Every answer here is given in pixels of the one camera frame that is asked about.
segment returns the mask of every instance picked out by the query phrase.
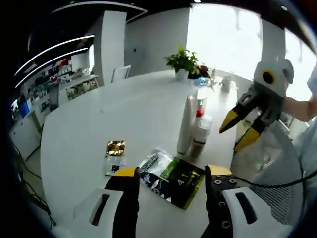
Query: floor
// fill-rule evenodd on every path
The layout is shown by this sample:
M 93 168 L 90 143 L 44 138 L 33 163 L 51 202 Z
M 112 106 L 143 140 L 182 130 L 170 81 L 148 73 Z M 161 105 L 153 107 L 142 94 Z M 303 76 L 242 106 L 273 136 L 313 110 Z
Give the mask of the floor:
M 240 122 L 237 125 L 237 136 L 239 139 L 248 129 L 249 125 L 246 122 Z M 33 173 L 41 176 L 41 158 L 40 158 L 40 148 L 35 150 L 33 154 L 26 161 L 27 168 Z M 236 176 L 240 176 L 246 179 L 251 179 L 256 171 L 259 169 L 257 163 L 247 162 L 243 160 L 236 160 L 234 157 L 232 160 L 231 171 Z M 24 169 L 24 179 L 32 186 L 36 193 L 45 200 L 44 190 L 42 181 Z M 245 183 L 238 181 L 239 186 L 246 186 Z

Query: round table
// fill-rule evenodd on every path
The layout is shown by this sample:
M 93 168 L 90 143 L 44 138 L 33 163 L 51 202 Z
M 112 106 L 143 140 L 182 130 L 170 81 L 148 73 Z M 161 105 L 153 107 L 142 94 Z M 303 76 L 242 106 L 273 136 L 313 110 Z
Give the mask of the round table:
M 106 144 L 125 140 L 127 166 L 137 166 L 152 149 L 176 153 L 186 96 L 191 81 L 175 81 L 174 71 L 140 75 L 92 90 L 62 105 L 47 117 L 41 145 L 41 172 L 47 203 L 57 224 L 74 206 L 109 177 L 103 174 Z M 236 128 L 218 130 L 237 101 L 230 93 L 207 89 L 206 114 L 213 116 L 200 168 L 230 168 Z M 182 210 L 140 184 L 136 236 L 198 238 L 208 225 L 205 181 L 187 210 Z

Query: white chair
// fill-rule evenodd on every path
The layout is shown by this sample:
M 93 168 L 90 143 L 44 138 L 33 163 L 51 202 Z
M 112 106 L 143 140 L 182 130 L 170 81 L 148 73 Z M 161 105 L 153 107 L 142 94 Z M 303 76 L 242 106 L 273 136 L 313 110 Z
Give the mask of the white chair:
M 126 79 L 129 75 L 130 68 L 130 65 L 122 68 L 115 68 L 113 71 L 111 83 Z

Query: robotic hand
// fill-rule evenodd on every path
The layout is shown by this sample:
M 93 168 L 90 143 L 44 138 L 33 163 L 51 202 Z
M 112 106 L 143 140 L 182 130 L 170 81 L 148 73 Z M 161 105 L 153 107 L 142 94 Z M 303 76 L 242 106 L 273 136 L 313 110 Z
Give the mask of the robotic hand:
M 288 59 L 274 63 L 265 61 L 258 63 L 254 72 L 253 84 L 241 96 L 237 105 L 229 111 L 219 129 L 219 133 L 223 133 L 244 119 L 254 108 L 261 109 L 261 114 L 241 139 L 236 142 L 235 151 L 239 151 L 256 141 L 266 127 L 279 119 L 286 90 L 288 85 L 293 83 L 293 78 L 293 65 Z

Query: ceiling light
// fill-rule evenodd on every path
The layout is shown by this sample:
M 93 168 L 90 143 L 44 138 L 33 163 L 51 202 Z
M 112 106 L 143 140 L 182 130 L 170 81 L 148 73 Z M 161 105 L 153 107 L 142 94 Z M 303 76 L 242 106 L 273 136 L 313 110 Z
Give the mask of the ceiling light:
M 86 38 L 91 38 L 91 37 L 94 37 L 94 36 L 95 36 L 95 35 L 83 36 L 83 37 L 75 38 L 75 39 L 72 39 L 72 40 L 64 41 L 64 42 L 62 42 L 62 43 L 59 43 L 59 44 L 54 45 L 54 46 L 52 46 L 52 47 L 49 47 L 48 49 L 46 49 L 46 50 L 40 52 L 39 54 L 37 54 L 36 56 L 34 56 L 33 58 L 31 58 L 29 61 L 27 61 L 24 65 L 22 65 L 21 68 L 18 69 L 18 71 L 14 74 L 14 76 L 15 76 L 18 72 L 20 72 L 20 70 L 21 70 L 22 68 L 24 68 L 29 62 L 31 62 L 32 60 L 34 60 L 34 59 L 37 58 L 38 56 L 44 54 L 45 52 L 50 51 L 51 49 L 54 49 L 55 47 L 58 47 L 58 46 L 67 44 L 67 43 L 69 43 L 69 42 L 78 41 L 78 40 L 82 40 L 82 39 L 86 39 Z
M 29 77 L 32 73 L 34 73 L 34 72 L 35 72 L 36 70 L 38 70 L 39 68 L 42 68 L 43 66 L 45 66 L 45 65 L 47 65 L 47 64 L 49 64 L 49 63 L 51 63 L 51 62 L 53 62 L 53 61 L 55 61 L 55 60 L 57 60 L 57 59 L 59 59 L 59 58 L 63 58 L 63 57 L 65 57 L 65 56 L 67 56 L 67 55 L 71 55 L 71 54 L 73 54 L 73 53 L 76 53 L 76 52 L 79 52 L 79 51 L 84 51 L 84 50 L 87 50 L 87 49 L 88 49 L 88 47 L 82 48 L 82 49 L 79 49 L 79 50 L 76 50 L 76 51 L 72 51 L 72 52 L 63 54 L 63 55 L 61 55 L 61 56 L 58 56 L 58 57 L 56 57 L 56 58 L 54 58 L 54 59 L 52 59 L 52 60 L 50 60 L 50 61 L 48 61 L 48 62 L 42 64 L 41 66 L 37 67 L 35 70 L 33 70 L 32 72 L 30 72 L 28 75 L 26 75 L 26 76 L 15 86 L 15 88 L 17 88 L 27 77 Z

